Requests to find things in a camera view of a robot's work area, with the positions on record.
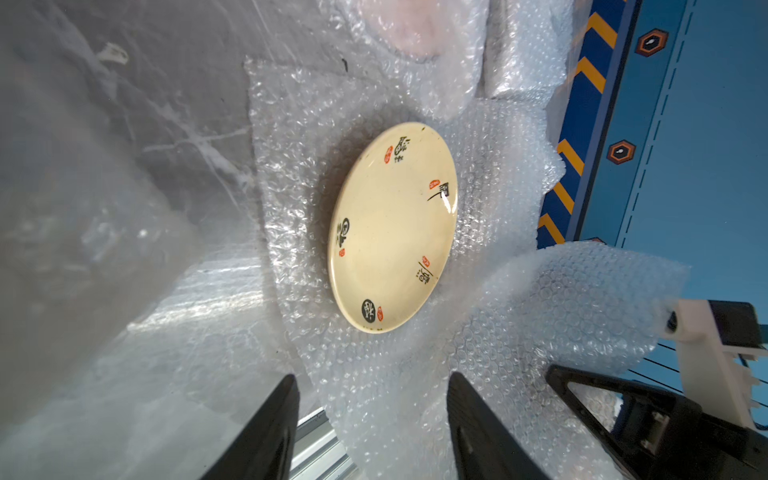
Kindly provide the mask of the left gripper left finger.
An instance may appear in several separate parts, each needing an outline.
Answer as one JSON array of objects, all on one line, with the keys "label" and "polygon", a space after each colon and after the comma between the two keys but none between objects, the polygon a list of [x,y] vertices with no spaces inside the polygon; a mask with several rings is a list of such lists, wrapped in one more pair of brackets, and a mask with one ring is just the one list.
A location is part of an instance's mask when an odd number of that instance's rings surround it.
[{"label": "left gripper left finger", "polygon": [[296,377],[286,375],[202,479],[288,479],[299,405]]}]

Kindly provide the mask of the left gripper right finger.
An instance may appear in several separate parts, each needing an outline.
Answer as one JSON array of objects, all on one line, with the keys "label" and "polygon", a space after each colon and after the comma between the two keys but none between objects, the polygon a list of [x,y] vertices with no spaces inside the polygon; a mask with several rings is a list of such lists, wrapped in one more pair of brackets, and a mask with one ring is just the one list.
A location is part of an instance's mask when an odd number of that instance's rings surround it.
[{"label": "left gripper right finger", "polygon": [[460,372],[449,377],[446,402],[459,479],[534,478],[534,462]]}]

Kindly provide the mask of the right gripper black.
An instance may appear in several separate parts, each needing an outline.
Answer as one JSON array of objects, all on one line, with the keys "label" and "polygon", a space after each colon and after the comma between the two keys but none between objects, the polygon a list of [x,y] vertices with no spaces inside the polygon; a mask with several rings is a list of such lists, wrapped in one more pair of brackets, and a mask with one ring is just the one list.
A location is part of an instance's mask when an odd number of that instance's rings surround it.
[{"label": "right gripper black", "polygon": [[545,380],[628,479],[765,479],[767,438],[640,382],[551,365]]}]

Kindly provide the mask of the bubble wrap sheet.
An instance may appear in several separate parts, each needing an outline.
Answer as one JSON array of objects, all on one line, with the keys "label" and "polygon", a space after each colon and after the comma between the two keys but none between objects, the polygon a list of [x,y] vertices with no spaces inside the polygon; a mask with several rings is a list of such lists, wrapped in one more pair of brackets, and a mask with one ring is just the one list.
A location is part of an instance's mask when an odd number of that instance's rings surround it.
[{"label": "bubble wrap sheet", "polygon": [[264,60],[245,68],[279,308],[362,476],[455,477],[446,394],[459,371],[547,475],[618,478],[544,373],[553,363],[613,376],[635,367],[654,349],[687,267],[594,241],[538,249],[539,202],[564,170],[545,113],[477,99],[439,126],[460,188],[444,276],[406,325],[360,332],[331,293],[330,216],[363,148],[413,112],[371,80]]}]

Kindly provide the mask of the cream yellow dinner plate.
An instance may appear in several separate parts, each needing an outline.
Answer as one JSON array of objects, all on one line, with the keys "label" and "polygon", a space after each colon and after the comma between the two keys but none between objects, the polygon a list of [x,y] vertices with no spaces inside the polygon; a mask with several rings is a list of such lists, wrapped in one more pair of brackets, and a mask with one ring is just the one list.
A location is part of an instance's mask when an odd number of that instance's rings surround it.
[{"label": "cream yellow dinner plate", "polygon": [[328,245],[333,296],[354,328],[390,332],[426,303],[448,262],[459,199],[455,161],[432,127],[401,123],[363,150],[342,184]]}]

